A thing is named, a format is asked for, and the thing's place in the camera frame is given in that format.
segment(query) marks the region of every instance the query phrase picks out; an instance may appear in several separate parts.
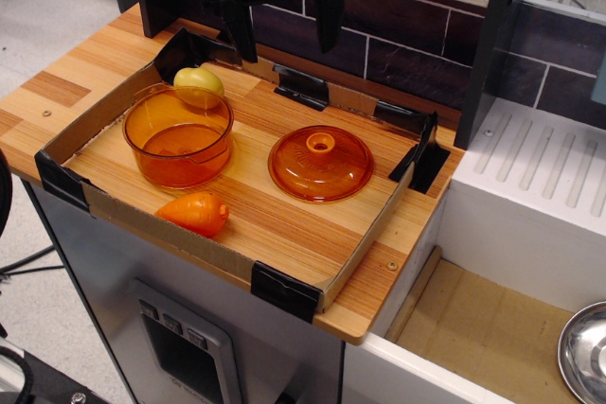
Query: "black button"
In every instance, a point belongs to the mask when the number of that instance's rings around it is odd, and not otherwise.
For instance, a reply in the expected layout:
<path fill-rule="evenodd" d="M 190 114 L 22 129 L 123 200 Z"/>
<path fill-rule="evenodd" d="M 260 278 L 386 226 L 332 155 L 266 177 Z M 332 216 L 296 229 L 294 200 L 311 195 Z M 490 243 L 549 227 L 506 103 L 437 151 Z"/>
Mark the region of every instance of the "black button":
<path fill-rule="evenodd" d="M 141 311 L 143 311 L 143 314 L 145 314 L 148 317 L 151 317 L 155 321 L 157 321 L 159 319 L 158 311 L 156 311 L 155 307 L 153 307 L 152 305 L 150 305 L 147 302 L 144 302 L 143 300 L 139 300 L 139 305 L 141 305 Z"/>
<path fill-rule="evenodd" d="M 177 335 L 183 335 L 183 329 L 181 328 L 181 324 L 172 319 L 170 316 L 164 314 L 164 324 L 170 331 L 174 331 Z"/>
<path fill-rule="evenodd" d="M 206 345 L 206 340 L 205 340 L 204 336 L 199 335 L 198 333 L 196 333 L 195 331 L 193 331 L 191 328 L 187 329 L 187 333 L 189 334 L 189 340 L 194 345 L 197 345 L 198 347 L 200 347 L 201 349 L 204 349 L 204 350 L 208 349 L 208 346 Z"/>

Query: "tile backsplash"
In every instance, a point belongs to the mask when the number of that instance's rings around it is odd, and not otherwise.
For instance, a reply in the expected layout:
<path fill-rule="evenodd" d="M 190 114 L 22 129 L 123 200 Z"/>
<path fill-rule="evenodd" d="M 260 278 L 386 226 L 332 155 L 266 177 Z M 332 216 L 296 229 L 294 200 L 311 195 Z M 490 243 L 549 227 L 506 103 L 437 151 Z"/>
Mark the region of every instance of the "tile backsplash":
<path fill-rule="evenodd" d="M 224 29 L 200 0 L 176 4 L 179 16 Z M 258 43 L 458 110 L 485 15 L 453 0 L 347 0 L 339 43 L 324 54 L 313 0 L 252 7 Z M 606 106 L 590 100 L 604 27 L 523 4 L 497 95 L 606 128 Z"/>
<path fill-rule="evenodd" d="M 499 97 L 606 129 L 590 99 L 606 52 L 606 21 L 524 4 Z"/>
<path fill-rule="evenodd" d="M 180 15 L 224 29 L 199 0 Z M 320 50 L 313 0 L 252 7 L 259 44 L 461 109 L 485 9 L 452 0 L 347 0 L 339 43 Z"/>

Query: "orange plastic carrot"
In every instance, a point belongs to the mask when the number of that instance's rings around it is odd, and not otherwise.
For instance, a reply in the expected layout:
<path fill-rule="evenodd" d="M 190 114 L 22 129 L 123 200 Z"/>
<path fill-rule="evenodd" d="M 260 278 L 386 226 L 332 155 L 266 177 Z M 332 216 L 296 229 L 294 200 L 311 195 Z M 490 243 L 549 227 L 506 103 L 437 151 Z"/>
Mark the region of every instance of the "orange plastic carrot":
<path fill-rule="evenodd" d="M 155 212 L 155 216 L 201 236 L 212 237 L 225 225 L 229 207 L 220 196 L 210 191 L 200 191 L 167 203 Z"/>

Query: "screw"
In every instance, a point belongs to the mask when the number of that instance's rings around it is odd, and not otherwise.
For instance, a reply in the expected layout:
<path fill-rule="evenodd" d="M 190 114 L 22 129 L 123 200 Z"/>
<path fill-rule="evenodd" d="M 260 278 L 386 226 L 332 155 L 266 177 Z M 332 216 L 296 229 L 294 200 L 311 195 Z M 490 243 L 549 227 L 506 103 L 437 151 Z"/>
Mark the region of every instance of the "screw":
<path fill-rule="evenodd" d="M 86 395 L 84 393 L 74 393 L 72 395 L 72 402 L 71 404 L 85 404 L 86 403 Z"/>

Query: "cardboard tray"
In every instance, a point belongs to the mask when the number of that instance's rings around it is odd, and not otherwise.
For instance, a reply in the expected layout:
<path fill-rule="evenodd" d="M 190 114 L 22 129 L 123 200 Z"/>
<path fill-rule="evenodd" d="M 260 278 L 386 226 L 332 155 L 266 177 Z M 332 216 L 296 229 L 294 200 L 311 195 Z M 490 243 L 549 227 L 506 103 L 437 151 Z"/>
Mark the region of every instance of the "cardboard tray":
<path fill-rule="evenodd" d="M 182 67 L 208 65 L 223 80 L 235 149 L 221 176 L 189 190 L 158 187 L 139 172 L 122 136 L 134 94 L 172 81 Z M 413 186 L 427 190 L 448 156 L 435 142 L 436 116 L 406 111 L 235 50 L 184 29 L 36 154 L 45 190 L 227 279 L 308 322 L 326 310 Z M 290 131 L 326 124 L 358 135 L 375 172 L 355 196 L 297 201 L 267 170 L 273 144 Z M 153 215 L 188 192 L 221 195 L 230 207 L 209 239 Z"/>

